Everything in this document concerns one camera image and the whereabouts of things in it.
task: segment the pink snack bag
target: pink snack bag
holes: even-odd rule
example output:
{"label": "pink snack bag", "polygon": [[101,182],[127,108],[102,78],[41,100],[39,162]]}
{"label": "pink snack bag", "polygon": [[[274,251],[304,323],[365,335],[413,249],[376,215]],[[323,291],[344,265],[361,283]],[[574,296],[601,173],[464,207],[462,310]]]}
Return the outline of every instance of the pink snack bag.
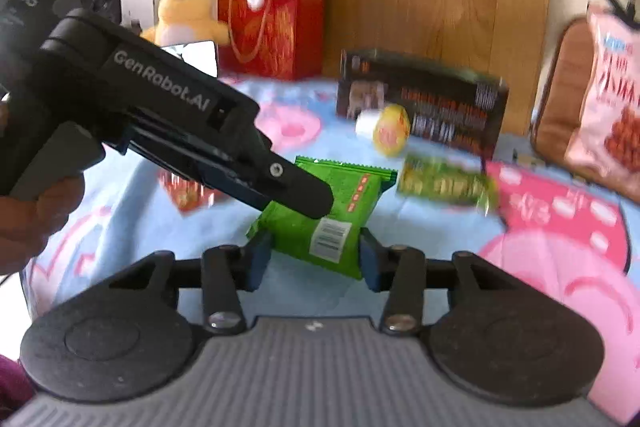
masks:
{"label": "pink snack bag", "polygon": [[640,194],[640,34],[599,8],[587,16],[595,48],[591,82],[565,160]]}

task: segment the red paper bag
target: red paper bag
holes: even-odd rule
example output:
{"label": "red paper bag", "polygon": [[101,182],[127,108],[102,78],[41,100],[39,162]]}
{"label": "red paper bag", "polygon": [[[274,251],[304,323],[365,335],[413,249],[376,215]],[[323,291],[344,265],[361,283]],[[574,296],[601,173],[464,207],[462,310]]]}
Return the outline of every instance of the red paper bag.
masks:
{"label": "red paper bag", "polygon": [[220,47],[220,73],[297,80],[322,71],[324,0],[218,0],[218,20],[228,23],[231,45]]}

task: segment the green wrapper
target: green wrapper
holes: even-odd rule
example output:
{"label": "green wrapper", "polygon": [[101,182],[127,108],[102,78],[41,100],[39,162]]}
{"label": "green wrapper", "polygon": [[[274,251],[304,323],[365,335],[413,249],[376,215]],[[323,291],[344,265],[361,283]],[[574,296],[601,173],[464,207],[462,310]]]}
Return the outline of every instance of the green wrapper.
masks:
{"label": "green wrapper", "polygon": [[334,206],[328,216],[310,219],[271,202],[247,236],[270,230],[274,250],[362,279],[358,236],[380,195],[396,183],[397,171],[299,156],[296,165],[329,184]]}
{"label": "green wrapper", "polygon": [[498,208],[498,187],[489,176],[465,171],[439,158],[407,156],[398,182],[398,193],[475,206],[485,215]]}

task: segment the gift bag handle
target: gift bag handle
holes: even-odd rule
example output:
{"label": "gift bag handle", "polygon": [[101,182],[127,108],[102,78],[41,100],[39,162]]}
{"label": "gift bag handle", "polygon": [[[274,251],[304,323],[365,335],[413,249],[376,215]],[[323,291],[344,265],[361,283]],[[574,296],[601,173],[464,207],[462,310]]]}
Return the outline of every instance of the gift bag handle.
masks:
{"label": "gift bag handle", "polygon": [[269,13],[269,10],[271,9],[271,3],[273,0],[267,0],[267,4],[264,7],[264,13],[262,14],[262,22],[260,23],[260,31],[258,32],[258,39],[255,43],[255,48],[253,49],[253,51],[249,54],[246,55],[242,55],[240,53],[240,50],[238,49],[238,46],[236,45],[236,40],[234,39],[234,32],[233,32],[233,28],[231,26],[231,5],[233,0],[229,0],[229,7],[228,7],[228,24],[229,24],[229,37],[231,40],[231,47],[234,51],[234,55],[236,56],[236,58],[238,59],[238,62],[240,62],[240,64],[246,64],[248,62],[251,62],[252,60],[254,60],[254,58],[257,56],[258,54],[258,50],[260,49],[260,44],[262,44],[262,38],[264,37],[264,27],[266,26],[266,22],[267,22],[267,14]]}

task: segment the camera lens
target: camera lens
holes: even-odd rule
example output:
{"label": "camera lens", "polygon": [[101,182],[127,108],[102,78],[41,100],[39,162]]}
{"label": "camera lens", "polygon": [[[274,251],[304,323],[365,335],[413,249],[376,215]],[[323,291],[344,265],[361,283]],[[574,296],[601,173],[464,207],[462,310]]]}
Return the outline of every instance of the camera lens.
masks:
{"label": "camera lens", "polygon": [[106,12],[111,7],[113,0],[94,0],[91,4],[91,10],[95,13]]}

